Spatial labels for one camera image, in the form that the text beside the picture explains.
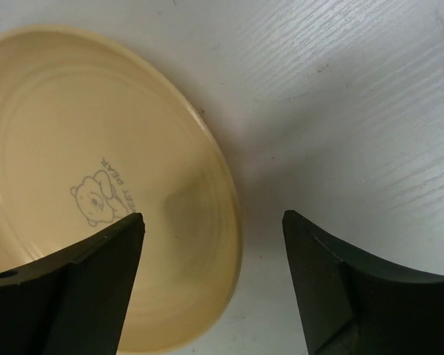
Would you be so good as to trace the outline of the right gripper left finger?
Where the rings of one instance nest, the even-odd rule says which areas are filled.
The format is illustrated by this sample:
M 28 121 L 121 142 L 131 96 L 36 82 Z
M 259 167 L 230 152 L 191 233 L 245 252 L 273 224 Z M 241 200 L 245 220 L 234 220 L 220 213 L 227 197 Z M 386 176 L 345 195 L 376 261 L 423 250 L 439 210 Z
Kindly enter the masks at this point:
M 145 225 L 132 213 L 0 273 L 0 354 L 116 354 Z

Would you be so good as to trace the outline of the yellow bear plate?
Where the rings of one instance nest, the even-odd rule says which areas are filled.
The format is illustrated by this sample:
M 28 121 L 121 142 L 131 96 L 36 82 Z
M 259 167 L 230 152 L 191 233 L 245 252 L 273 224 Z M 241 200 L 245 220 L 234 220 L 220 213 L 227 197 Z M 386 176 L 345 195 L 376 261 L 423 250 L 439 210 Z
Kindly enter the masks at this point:
M 139 212 L 119 350 L 172 351 L 225 311 L 241 268 L 238 197 L 188 100 L 116 41 L 58 26 L 0 34 L 0 272 Z

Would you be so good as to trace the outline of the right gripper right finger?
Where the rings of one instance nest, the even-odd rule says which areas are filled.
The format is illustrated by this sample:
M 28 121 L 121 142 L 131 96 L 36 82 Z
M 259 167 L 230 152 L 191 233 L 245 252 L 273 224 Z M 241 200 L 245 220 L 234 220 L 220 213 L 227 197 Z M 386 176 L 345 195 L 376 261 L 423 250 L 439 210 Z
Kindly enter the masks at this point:
M 444 354 L 444 276 L 384 260 L 293 210 L 282 220 L 310 354 Z

